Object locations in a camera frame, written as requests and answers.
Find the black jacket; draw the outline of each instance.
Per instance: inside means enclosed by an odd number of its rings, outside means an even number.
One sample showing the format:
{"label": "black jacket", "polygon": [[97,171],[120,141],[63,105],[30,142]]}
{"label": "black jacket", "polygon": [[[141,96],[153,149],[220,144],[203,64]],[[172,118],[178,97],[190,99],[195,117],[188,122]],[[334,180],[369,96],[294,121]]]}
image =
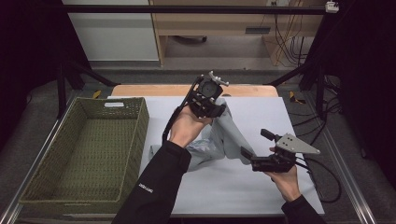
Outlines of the black jacket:
{"label": "black jacket", "polygon": [[[187,150],[165,142],[148,163],[112,223],[166,224],[190,160]],[[304,196],[285,203],[282,210],[292,224],[325,223]]]}

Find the white table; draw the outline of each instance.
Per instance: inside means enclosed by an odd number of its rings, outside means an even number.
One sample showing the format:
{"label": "white table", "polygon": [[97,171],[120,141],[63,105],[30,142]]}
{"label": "white table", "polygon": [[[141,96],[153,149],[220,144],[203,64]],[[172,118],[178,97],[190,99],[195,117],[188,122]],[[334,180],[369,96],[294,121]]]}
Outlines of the white table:
{"label": "white table", "polygon": [[[110,96],[122,98],[127,96]],[[149,123],[140,172],[149,162],[149,147],[160,145],[163,129],[184,97],[145,96]],[[260,135],[294,134],[280,97],[227,97],[233,121],[258,156],[271,154],[274,142]],[[320,215],[324,214],[314,184],[304,168],[298,167],[300,191]],[[283,216],[284,203],[270,178],[253,172],[240,160],[208,161],[183,176],[172,217],[275,217]]]}

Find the gray cloth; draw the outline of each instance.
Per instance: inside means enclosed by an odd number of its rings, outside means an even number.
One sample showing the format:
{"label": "gray cloth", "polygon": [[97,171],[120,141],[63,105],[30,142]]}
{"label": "gray cloth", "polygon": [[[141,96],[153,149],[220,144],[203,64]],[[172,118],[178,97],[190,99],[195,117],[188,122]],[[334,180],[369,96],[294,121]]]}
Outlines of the gray cloth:
{"label": "gray cloth", "polygon": [[[226,105],[225,111],[220,117],[213,119],[211,125],[204,127],[201,131],[202,139],[192,141],[186,147],[191,154],[189,171],[205,161],[220,160],[224,157],[239,159],[244,164],[250,164],[250,161],[241,155],[241,147],[255,154],[233,122],[230,108],[225,99],[219,98],[216,104]],[[160,147],[160,145],[150,147],[148,154],[150,160]]]}

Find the green basket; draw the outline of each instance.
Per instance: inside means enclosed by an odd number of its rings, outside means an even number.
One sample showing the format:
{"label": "green basket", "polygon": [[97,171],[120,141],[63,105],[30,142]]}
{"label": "green basket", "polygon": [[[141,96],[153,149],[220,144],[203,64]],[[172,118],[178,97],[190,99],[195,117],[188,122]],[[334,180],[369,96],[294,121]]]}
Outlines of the green basket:
{"label": "green basket", "polygon": [[20,203],[52,214],[117,213],[138,178],[148,125],[144,98],[77,98]]}

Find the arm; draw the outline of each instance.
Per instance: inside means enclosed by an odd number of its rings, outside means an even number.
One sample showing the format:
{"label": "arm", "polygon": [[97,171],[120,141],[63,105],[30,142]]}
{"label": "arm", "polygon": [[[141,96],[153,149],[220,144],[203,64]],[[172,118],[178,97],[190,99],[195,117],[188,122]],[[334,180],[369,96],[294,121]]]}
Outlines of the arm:
{"label": "arm", "polygon": [[175,205],[181,178],[191,155],[184,147],[194,140],[211,119],[198,119],[184,107],[165,142],[136,181],[112,223],[167,223]]}
{"label": "arm", "polygon": [[300,193],[295,165],[287,173],[266,172],[266,174],[276,183],[286,201],[282,206],[282,211],[290,224],[326,223]]}

